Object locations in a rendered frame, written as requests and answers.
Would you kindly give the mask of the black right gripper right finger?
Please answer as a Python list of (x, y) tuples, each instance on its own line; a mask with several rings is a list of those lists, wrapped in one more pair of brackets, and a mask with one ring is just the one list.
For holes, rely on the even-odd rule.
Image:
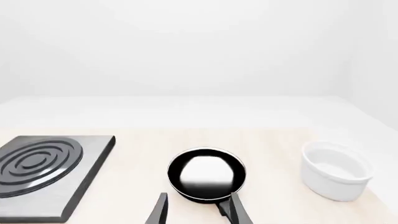
[(231, 224), (253, 224), (245, 211), (237, 193), (232, 193), (229, 200)]

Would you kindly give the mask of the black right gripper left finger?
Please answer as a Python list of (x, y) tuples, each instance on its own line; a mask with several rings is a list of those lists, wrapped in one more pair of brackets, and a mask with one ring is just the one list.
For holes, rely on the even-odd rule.
[(169, 208), (168, 194), (162, 192), (145, 224), (166, 224)]

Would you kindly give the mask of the black frying pan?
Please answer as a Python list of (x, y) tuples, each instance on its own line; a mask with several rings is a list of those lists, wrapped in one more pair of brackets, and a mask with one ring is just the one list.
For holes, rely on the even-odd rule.
[(232, 152), (217, 147), (194, 147), (177, 154), (167, 177), (176, 192), (189, 201), (214, 204), (230, 220), (229, 200), (246, 181), (246, 168)]

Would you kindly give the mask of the flat black stove plate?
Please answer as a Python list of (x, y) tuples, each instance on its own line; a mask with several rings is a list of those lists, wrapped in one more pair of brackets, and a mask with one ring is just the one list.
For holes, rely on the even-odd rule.
[(0, 147), (0, 223), (66, 223), (115, 136), (17, 136)]

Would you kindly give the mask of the white ceramic bowl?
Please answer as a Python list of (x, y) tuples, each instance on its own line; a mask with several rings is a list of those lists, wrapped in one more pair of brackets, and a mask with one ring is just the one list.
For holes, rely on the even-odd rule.
[(351, 147), (329, 141), (312, 141), (302, 147), (302, 182), (327, 199), (356, 201), (374, 177), (374, 171), (370, 160)]

